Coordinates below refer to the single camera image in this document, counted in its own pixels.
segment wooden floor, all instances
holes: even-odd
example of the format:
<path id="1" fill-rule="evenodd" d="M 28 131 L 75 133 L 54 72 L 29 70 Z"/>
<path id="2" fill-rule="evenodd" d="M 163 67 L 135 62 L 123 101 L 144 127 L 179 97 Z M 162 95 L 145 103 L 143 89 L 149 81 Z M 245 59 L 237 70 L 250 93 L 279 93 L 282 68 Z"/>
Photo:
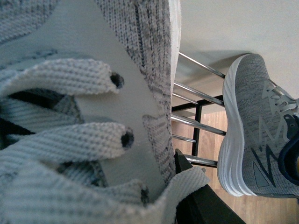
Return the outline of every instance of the wooden floor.
<path id="1" fill-rule="evenodd" d="M 202 116 L 201 122 L 224 131 L 227 129 L 225 112 L 205 114 Z M 172 132 L 193 138 L 193 128 L 184 124 L 172 122 Z M 223 137 L 201 130 L 199 140 L 198 156 L 217 160 Z M 174 148 L 179 148 L 183 153 L 191 154 L 191 143 L 174 139 L 173 145 Z M 206 168 L 206 175 L 210 178 L 209 185 L 216 194 L 247 224 L 299 224 L 299 205 L 296 199 L 231 196 L 221 187 L 215 168 Z"/>

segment metal rack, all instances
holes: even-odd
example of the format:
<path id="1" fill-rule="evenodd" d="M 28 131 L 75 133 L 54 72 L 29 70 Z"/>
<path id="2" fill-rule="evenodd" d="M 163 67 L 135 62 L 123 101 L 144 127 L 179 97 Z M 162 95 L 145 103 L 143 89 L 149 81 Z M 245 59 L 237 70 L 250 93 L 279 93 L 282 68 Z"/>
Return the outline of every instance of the metal rack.
<path id="1" fill-rule="evenodd" d="M 224 79 L 225 75 L 222 74 L 221 72 L 211 68 L 210 66 L 204 65 L 202 63 L 197 62 L 196 60 L 182 54 L 179 53 L 179 56 L 189 60 L 193 63 L 195 63 L 197 66 L 221 77 Z M 189 99 L 185 96 L 182 96 L 180 94 L 177 93 L 173 93 L 172 95 L 175 97 L 178 97 L 180 99 L 183 99 L 185 101 L 187 101 L 188 103 L 186 104 L 182 104 L 182 105 L 178 105 L 178 106 L 174 106 L 172 107 L 172 112 L 178 112 L 178 111 L 183 111 L 183 110 L 188 110 L 188 109 L 192 109 L 192 108 L 196 108 L 196 112 L 195 112 L 195 119 L 190 119 L 187 117 L 182 117 L 182 116 L 177 116 L 177 115 L 171 115 L 171 120 L 176 121 L 176 122 L 180 122 L 183 123 L 185 125 L 189 125 L 194 127 L 194 132 L 193 132 L 193 139 L 190 138 L 186 138 L 183 136 L 178 136 L 178 135 L 172 135 L 173 138 L 175 139 L 179 139 L 179 140 L 183 140 L 183 141 L 188 141 L 192 143 L 192 154 L 191 155 L 185 155 L 185 157 L 187 158 L 187 160 L 191 163 L 191 164 L 195 164 L 195 165 L 202 165 L 202 166 L 208 166 L 208 167 L 217 167 L 217 161 L 213 161 L 213 160 L 208 160 L 208 159 L 204 159 L 204 158 L 199 158 L 197 157 L 198 154 L 198 147 L 199 147 L 199 131 L 200 129 L 208 131 L 208 132 L 212 132 L 214 134 L 219 134 L 219 135 L 223 135 L 225 136 L 226 132 L 223 130 L 219 130 L 217 128 L 208 126 L 208 125 L 204 125 L 202 123 L 200 123 L 200 119 L 201 119 L 201 113 L 202 113 L 202 107 L 203 106 L 207 106 L 207 105 L 211 105 L 211 104 L 216 104 L 219 106 L 223 106 L 224 107 L 224 102 L 223 102 L 223 96 L 217 96 L 217 97 L 212 97 L 209 96 L 203 92 L 200 92 L 190 86 L 187 86 L 185 84 L 179 83 L 177 81 L 174 81 L 174 85 L 197 96 L 202 98 L 202 100 L 198 100 L 195 101 L 193 99 Z"/>

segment white midsole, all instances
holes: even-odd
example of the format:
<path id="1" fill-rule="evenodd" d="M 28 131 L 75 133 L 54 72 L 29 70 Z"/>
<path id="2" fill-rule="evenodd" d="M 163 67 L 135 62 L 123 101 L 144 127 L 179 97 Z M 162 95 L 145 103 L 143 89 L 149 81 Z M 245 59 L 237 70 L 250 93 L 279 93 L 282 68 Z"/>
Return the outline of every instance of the white midsole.
<path id="1" fill-rule="evenodd" d="M 243 55 L 233 62 L 223 84 L 228 131 L 220 147 L 217 174 L 222 187 L 234 196 L 255 195 L 247 187 L 242 176 L 244 128 L 235 97 L 235 76 L 239 63 L 245 56 L 247 55 Z"/>

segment chrome bar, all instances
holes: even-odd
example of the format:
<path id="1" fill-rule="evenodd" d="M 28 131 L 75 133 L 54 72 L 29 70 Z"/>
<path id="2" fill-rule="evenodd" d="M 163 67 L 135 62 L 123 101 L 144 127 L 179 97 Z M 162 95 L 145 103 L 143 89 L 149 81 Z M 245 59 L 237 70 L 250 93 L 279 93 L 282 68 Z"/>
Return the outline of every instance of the chrome bar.
<path id="1" fill-rule="evenodd" d="M 199 63 L 198 61 L 195 61 L 194 59 L 188 57 L 187 55 L 182 54 L 181 52 L 179 52 L 179 55 L 182 56 L 183 58 L 188 59 L 189 61 L 191 61 L 191 62 L 197 64 L 199 67 L 201 67 L 201 68 L 203 68 L 203 69 L 205 69 L 205 70 L 208 70 L 209 72 L 211 72 L 211 73 L 213 73 L 213 74 L 215 74 L 215 75 L 218 75 L 218 76 L 221 77 L 221 78 L 224 78 L 224 77 L 225 77 L 225 75 L 224 75 L 223 73 L 221 73 L 221 72 L 219 72 L 219 71 L 213 69 L 212 67 L 210 67 L 210 66 L 208 66 L 208 65 L 204 65 L 204 64 L 202 64 L 202 63 Z"/>
<path id="2" fill-rule="evenodd" d="M 215 168 L 217 167 L 217 163 L 218 163 L 217 161 L 203 159 L 203 158 L 199 158 L 199 157 L 193 156 L 193 155 L 184 154 L 184 156 L 192 164 L 201 165 L 201 166 L 208 166 L 208 167 L 215 167 Z"/>
<path id="3" fill-rule="evenodd" d="M 196 140 L 189 139 L 189 138 L 179 136 L 179 135 L 176 135 L 176 134 L 172 134 L 172 137 L 175 138 L 175 139 L 180 139 L 180 140 L 184 140 L 184 141 L 188 141 L 188 142 L 192 142 L 192 143 L 196 142 Z"/>
<path id="4" fill-rule="evenodd" d="M 200 92 L 190 86 L 187 86 L 185 84 L 182 84 L 182 83 L 179 83 L 177 81 L 174 81 L 174 85 L 184 89 L 184 90 L 187 90 L 188 92 L 192 93 L 193 95 L 195 96 L 198 96 L 200 98 L 203 98 L 211 103 L 214 103 L 214 104 L 218 104 L 219 106 L 224 106 L 224 103 L 222 100 L 219 100 L 219 99 L 216 99 L 215 97 L 211 97 L 203 92 Z"/>
<path id="5" fill-rule="evenodd" d="M 189 99 L 189 98 L 184 97 L 184 96 L 182 96 L 182 95 L 180 95 L 180 94 L 172 93 L 172 95 L 175 96 L 175 97 L 177 97 L 177 98 L 186 100 L 186 101 L 188 101 L 188 102 L 190 102 L 190 103 L 192 103 L 192 104 L 195 104 L 195 105 L 197 104 L 197 102 L 196 102 L 195 100 L 193 100 L 193 99 Z"/>
<path id="6" fill-rule="evenodd" d="M 219 134 L 219 135 L 223 135 L 223 136 L 225 136 L 225 134 L 226 134 L 225 131 L 219 130 L 217 128 L 214 128 L 214 127 L 211 127 L 211 126 L 208 126 L 208 125 L 203 125 L 203 124 L 201 124 L 201 123 L 199 123 L 195 120 L 192 120 L 190 118 L 180 117 L 180 116 L 172 114 L 171 115 L 171 120 L 181 122 L 183 124 L 190 125 L 192 127 L 202 129 L 202 130 L 205 130 L 205 131 L 208 131 L 208 132 L 212 132 L 212 133 L 215 133 L 215 134 Z"/>

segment shoe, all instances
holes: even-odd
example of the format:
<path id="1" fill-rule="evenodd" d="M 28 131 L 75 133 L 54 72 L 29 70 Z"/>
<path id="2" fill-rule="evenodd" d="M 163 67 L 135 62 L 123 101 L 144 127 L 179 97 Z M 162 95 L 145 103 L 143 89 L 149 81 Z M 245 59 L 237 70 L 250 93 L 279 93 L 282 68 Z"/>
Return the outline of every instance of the shoe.
<path id="1" fill-rule="evenodd" d="M 269 78 L 260 55 L 239 57 L 223 85 L 228 131 L 218 178 L 234 196 L 298 197 L 299 100 Z"/>
<path id="2" fill-rule="evenodd" d="M 175 176 L 168 8 L 0 3 L 0 224 L 170 224 L 207 184 Z"/>

